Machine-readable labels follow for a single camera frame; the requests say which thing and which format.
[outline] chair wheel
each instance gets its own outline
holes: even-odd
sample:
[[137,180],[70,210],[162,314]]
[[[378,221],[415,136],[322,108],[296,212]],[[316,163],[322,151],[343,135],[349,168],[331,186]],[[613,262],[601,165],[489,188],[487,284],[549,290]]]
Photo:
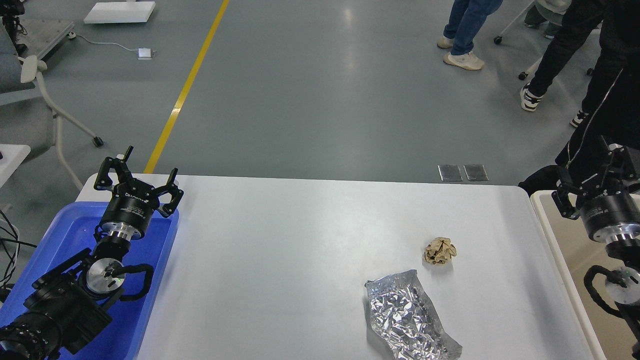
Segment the chair wheel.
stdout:
[[96,147],[101,147],[104,145],[104,142],[102,141],[101,138],[99,138],[98,136],[96,136],[95,138],[93,138],[93,145]]

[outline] chair leg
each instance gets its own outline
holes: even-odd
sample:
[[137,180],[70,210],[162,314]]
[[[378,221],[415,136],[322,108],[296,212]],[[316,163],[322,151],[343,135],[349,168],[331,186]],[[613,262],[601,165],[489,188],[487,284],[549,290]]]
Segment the chair leg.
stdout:
[[93,138],[93,144],[96,147],[100,147],[102,146],[103,142],[102,139],[100,137],[98,137],[98,135],[96,135],[91,129],[89,129],[86,125],[84,125],[83,123],[81,123],[80,121],[78,121],[76,118],[74,118],[71,114],[67,113],[63,108],[60,108],[55,102],[53,102],[53,100],[51,99],[51,97],[49,96],[49,93],[47,92],[47,88],[44,85],[44,78],[42,77],[42,73],[41,72],[37,72],[36,73],[36,79],[38,80],[38,88],[40,89],[40,92],[42,93],[42,97],[44,98],[44,100],[47,102],[47,104],[49,105],[50,108],[52,108],[56,113],[59,114],[59,116],[64,117],[65,119],[67,119],[71,124],[77,126],[80,130],[84,131],[85,133],[87,133],[90,137]]
[[527,11],[527,10],[531,7],[531,5],[533,5],[533,4],[535,4],[535,3],[536,3],[535,1],[532,1],[532,2],[531,2],[531,4],[527,5],[527,7],[525,7],[524,9],[522,9],[522,11],[521,11],[521,12],[520,12],[516,17],[514,17],[514,18],[513,18],[513,20],[509,23],[509,25],[507,25],[504,29],[502,29],[502,31],[498,34],[498,36],[496,36],[496,37],[493,39],[493,42],[495,42],[496,44],[499,44],[499,43],[502,41],[502,37],[503,37],[503,36],[504,36],[504,34],[507,32],[507,30],[511,27],[511,25],[513,25],[513,23],[514,23],[514,22],[516,22],[516,20],[518,20],[518,19],[522,16],[522,14],[523,14],[525,11]]
[[60,160],[62,166],[65,167],[65,169],[71,176],[71,180],[73,181],[76,188],[78,188],[78,190],[82,190],[82,182],[80,181],[80,179],[78,179],[78,176],[73,171],[73,169],[71,169],[71,167],[67,163],[67,160],[65,159],[65,155],[62,153],[62,119],[60,117],[56,117],[56,127],[56,154],[58,154],[58,160]]
[[538,66],[540,66],[540,62],[542,61],[542,58],[538,59],[536,62],[534,62],[527,70],[521,72],[518,75],[518,79],[520,80],[524,80],[527,78],[527,76],[529,76],[530,74],[533,74],[534,72],[536,72],[536,70],[538,69]]

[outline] silver foil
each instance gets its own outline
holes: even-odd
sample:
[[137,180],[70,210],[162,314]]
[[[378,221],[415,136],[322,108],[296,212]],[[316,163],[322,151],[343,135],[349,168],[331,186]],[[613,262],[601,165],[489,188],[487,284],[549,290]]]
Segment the silver foil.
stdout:
[[365,283],[371,329],[398,360],[455,360],[462,346],[442,328],[417,271],[409,270]]

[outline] office chair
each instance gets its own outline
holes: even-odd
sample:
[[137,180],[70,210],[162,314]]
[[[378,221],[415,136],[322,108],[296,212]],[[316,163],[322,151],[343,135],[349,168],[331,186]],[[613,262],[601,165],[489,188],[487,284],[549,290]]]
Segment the office chair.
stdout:
[[19,58],[4,29],[0,29],[0,68],[0,143],[29,145],[31,152],[26,161],[55,145],[60,163],[74,185],[82,189],[83,183],[62,151],[63,121],[91,136],[96,147],[103,145],[102,139],[53,102],[42,76],[47,65],[36,56]]

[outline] shoe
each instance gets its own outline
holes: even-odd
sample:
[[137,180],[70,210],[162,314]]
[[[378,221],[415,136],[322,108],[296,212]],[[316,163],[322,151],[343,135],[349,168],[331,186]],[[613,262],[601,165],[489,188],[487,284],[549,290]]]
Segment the shoe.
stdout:
[[527,111],[536,111],[538,103],[542,99],[542,96],[535,96],[529,91],[529,84],[526,84],[520,90],[520,106]]
[[447,37],[440,37],[436,45],[441,49],[450,49],[453,47],[453,39]]
[[446,64],[461,67],[465,70],[480,70],[484,67],[484,61],[480,60],[473,51],[462,55],[447,53],[442,60]]
[[573,127],[578,127],[582,123],[582,121],[589,117],[589,114],[582,112],[582,110],[578,111],[578,114],[571,120],[569,124]]

